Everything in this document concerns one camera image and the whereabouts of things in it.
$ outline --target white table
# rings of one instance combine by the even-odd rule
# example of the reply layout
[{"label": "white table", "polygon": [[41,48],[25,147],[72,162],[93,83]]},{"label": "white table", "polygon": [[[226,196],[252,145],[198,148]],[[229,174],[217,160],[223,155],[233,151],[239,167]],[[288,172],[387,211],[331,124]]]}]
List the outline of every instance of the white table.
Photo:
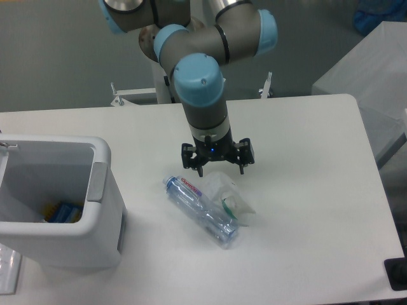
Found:
[{"label": "white table", "polygon": [[373,154],[350,95],[228,104],[235,140],[250,137],[256,163],[234,179],[257,211],[220,249],[165,194],[191,142],[181,105],[0,114],[3,133],[96,135],[111,147],[128,208],[117,268],[64,270],[24,259],[17,294],[1,304],[327,304],[406,297],[383,261],[402,257]]}]

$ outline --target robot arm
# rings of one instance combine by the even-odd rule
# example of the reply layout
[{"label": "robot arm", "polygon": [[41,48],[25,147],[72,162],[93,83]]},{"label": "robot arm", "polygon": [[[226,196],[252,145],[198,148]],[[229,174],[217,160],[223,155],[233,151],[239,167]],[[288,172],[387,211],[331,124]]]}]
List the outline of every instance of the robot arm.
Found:
[{"label": "robot arm", "polygon": [[[131,11],[118,10],[126,7],[118,3],[132,4]],[[164,25],[160,21],[170,23],[156,35],[154,51],[170,79],[176,100],[184,107],[195,143],[182,145],[184,168],[192,168],[202,177],[202,167],[207,162],[229,161],[237,164],[243,174],[244,167],[254,163],[254,154],[249,139],[233,141],[219,65],[271,50],[277,43],[277,26],[270,12],[256,10],[248,0],[209,3],[216,14],[216,24],[196,32],[184,26],[190,20],[189,1],[105,0],[101,4],[106,9],[105,16],[107,13],[107,18],[112,18],[108,21],[113,20],[122,31],[150,22],[159,27]],[[167,10],[157,10],[164,6]],[[130,15],[141,17],[130,22]]]}]

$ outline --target bottle label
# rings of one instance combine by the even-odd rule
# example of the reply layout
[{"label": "bottle label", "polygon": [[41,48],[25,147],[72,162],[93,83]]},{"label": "bottle label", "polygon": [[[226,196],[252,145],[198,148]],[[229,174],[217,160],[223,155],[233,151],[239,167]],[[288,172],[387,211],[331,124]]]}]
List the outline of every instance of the bottle label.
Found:
[{"label": "bottle label", "polygon": [[181,181],[188,186],[189,189],[191,189],[191,191],[193,191],[195,194],[197,194],[199,197],[202,196],[202,192],[197,189],[195,186],[193,186],[192,184],[190,184],[185,178],[181,178]]}]

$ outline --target trash bin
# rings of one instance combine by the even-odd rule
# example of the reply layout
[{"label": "trash bin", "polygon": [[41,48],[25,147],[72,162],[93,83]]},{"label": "trash bin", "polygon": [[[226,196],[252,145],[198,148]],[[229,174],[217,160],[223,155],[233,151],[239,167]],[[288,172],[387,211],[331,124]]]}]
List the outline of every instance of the trash bin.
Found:
[{"label": "trash bin", "polygon": [[[0,243],[43,265],[117,265],[127,211],[108,144],[0,134],[0,145]],[[76,222],[45,221],[47,207],[61,202],[83,206]]]}]

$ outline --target bottle cap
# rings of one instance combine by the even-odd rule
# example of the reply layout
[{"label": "bottle cap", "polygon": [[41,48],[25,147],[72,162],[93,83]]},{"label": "bottle cap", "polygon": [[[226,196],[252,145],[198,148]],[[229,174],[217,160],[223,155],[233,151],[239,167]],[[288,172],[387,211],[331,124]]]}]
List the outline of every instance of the bottle cap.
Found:
[{"label": "bottle cap", "polygon": [[174,176],[169,175],[169,176],[166,176],[166,177],[163,179],[163,183],[165,184],[165,186],[167,186],[169,180],[171,180],[172,178],[174,178]]}]

